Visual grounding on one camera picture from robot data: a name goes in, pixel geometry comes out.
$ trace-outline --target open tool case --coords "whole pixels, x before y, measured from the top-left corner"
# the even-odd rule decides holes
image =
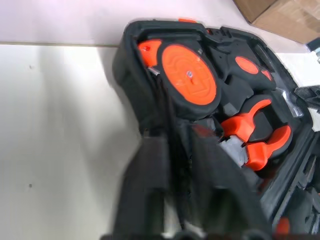
[[[123,175],[114,237],[159,236],[171,198],[177,239],[196,238],[186,223],[206,234],[269,239],[283,219],[293,225],[297,191],[311,200],[305,232],[318,232],[320,197],[311,182],[319,133],[299,99],[303,116],[292,115],[282,91],[297,86],[259,37],[196,22],[135,21],[112,70],[142,135]]]

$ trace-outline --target tool compartment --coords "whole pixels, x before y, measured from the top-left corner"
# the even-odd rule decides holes
[[[155,53],[152,52],[152,45],[141,45],[146,41],[160,41]],[[200,58],[203,62],[193,68],[194,64],[190,63],[193,60],[172,60],[174,58],[170,58],[170,48],[175,55],[189,54],[195,61]],[[145,50],[150,51],[148,62],[143,56]],[[168,66],[163,64],[166,58]],[[185,75],[177,69],[184,69]],[[192,144],[188,129],[193,123],[213,119],[216,128],[221,131],[220,124],[240,114],[244,103],[253,96],[270,96],[272,104],[259,109],[253,117],[255,129],[249,142],[267,141],[276,129],[283,126],[290,127],[291,139],[285,150],[268,160],[262,170],[249,171],[244,175],[251,176],[252,190],[257,192],[264,214],[275,228],[290,200],[288,191],[292,188],[296,173],[302,162],[309,158],[310,148],[314,146],[318,135],[312,130],[310,113],[302,101],[298,100],[296,105],[302,109],[304,116],[292,116],[276,87],[280,86],[292,93],[296,85],[275,54],[259,37],[227,27],[205,28],[194,22],[135,21],[123,33],[112,71],[116,82],[131,102],[142,134],[162,124],[156,100],[158,89],[155,78],[165,73],[167,79],[163,82],[174,105],[177,128],[185,151],[191,158]],[[192,83],[200,89],[195,93],[192,92],[193,87],[186,86],[187,93],[185,89],[179,89],[179,79],[186,78],[192,82],[196,78],[195,74],[200,75],[206,71],[212,73],[215,85],[211,88],[215,88],[214,94],[207,82]],[[179,75],[178,80],[172,80],[168,72],[174,76]],[[193,97],[189,99],[186,95],[192,92],[193,96],[197,96],[204,91],[207,91],[206,97],[210,94],[213,97],[201,103],[193,102],[190,100]]]

